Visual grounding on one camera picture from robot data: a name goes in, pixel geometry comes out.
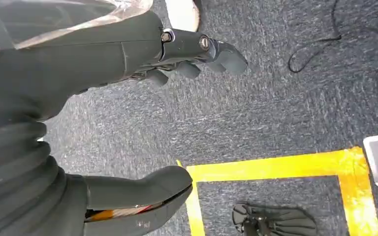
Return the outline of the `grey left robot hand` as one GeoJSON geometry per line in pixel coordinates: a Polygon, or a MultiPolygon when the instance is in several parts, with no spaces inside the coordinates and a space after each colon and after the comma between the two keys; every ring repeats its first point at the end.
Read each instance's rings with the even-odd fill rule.
{"type": "Polygon", "coordinates": [[[232,45],[164,29],[151,11],[1,50],[0,236],[142,236],[162,227],[192,191],[184,168],[137,180],[67,174],[39,138],[73,95],[126,79],[165,82],[162,70],[195,75],[196,63],[233,73],[248,65],[232,45]]]}

